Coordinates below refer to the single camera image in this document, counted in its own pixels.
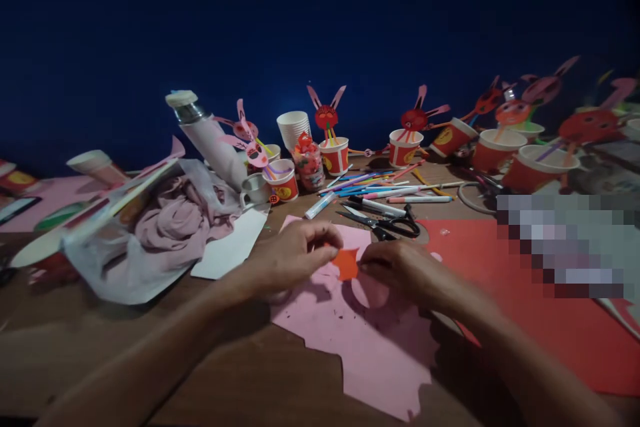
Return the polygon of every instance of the table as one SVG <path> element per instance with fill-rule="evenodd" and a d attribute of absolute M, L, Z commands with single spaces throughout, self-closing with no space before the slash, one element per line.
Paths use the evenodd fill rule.
<path fill-rule="evenodd" d="M 355 157 L 355 167 L 371 159 Z M 455 181 L 442 163 L 420 168 L 433 183 Z M 411 174 L 411 183 L 417 183 Z M 302 216 L 317 200 L 303 195 L 272 209 L 259 237 L 277 232 L 287 215 Z M 415 204 L 419 218 L 486 218 L 459 200 Z M 330 205 L 317 218 L 355 226 Z M 31 234 L 0 234 L 14 246 Z M 427 242 L 428 235 L 417 240 Z M 209 281 L 184 275 L 172 288 L 135 308 L 97 299 L 83 283 L 30 292 L 26 272 L 0 290 L 0 416 L 38 417 L 56 396 L 144 338 Z M 192 371 L 151 419 L 154 425 L 396 426 L 399 421 L 342 393 L 338 356 L 308 350 L 303 340 L 269 323 L 254 302 L 221 318 L 230 337 Z M 487 375 L 476 349 L 438 321 L 441 345 L 433 384 L 420 389 L 421 413 L 412 425 L 518 425 L 519 411 L 501 381 Z M 640 418 L 637 399 L 604 396 L 625 416 Z"/>

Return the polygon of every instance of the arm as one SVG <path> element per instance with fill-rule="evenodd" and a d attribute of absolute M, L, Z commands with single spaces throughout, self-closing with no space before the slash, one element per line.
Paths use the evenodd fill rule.
<path fill-rule="evenodd" d="M 466 325 L 532 426 L 619 426 L 617 415 L 571 371 L 507 319 L 482 291 L 409 242 L 371 244 L 361 267 L 416 304 Z"/>
<path fill-rule="evenodd" d="M 141 425 L 216 343 L 222 334 L 216 317 L 249 298 L 292 288 L 335 258 L 342 245 L 329 222 L 292 223 L 161 328 L 68 391 L 36 425 Z M 313 246 L 321 247 L 308 253 Z"/>

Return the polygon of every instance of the thermos lid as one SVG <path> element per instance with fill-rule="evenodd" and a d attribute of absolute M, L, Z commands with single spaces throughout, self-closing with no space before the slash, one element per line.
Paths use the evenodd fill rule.
<path fill-rule="evenodd" d="M 169 107 L 184 107 L 191 103 L 195 103 L 198 96 L 191 90 L 177 90 L 165 97 L 165 101 Z"/>

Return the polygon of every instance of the fabric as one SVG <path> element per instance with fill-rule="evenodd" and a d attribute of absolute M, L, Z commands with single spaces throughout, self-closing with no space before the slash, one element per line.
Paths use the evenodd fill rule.
<path fill-rule="evenodd" d="M 225 192 L 213 186 L 218 200 Z M 240 210 L 221 215 L 199 195 L 186 175 L 163 182 L 135 226 L 135 236 L 163 271 L 202 257 L 209 240 L 233 232 Z"/>

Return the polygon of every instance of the plastic bag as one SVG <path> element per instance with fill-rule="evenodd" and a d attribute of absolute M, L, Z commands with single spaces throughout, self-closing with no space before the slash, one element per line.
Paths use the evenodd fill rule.
<path fill-rule="evenodd" d="M 239 207 L 238 194 L 223 180 L 210 172 L 198 160 L 180 160 L 185 175 L 193 183 L 198 194 L 216 211 L 223 214 Z M 181 175 L 181 168 L 174 165 L 159 177 L 147 190 L 153 189 L 165 179 Z M 98 297 L 118 304 L 144 304 L 169 287 L 195 261 L 162 272 L 154 265 L 143 246 L 119 218 L 109 213 L 109 208 L 131 191 L 132 187 L 147 181 L 134 180 L 111 192 L 109 204 L 94 214 L 84 224 L 69 230 L 63 236 L 65 255 Z M 213 185 L 225 192 L 222 204 Z"/>

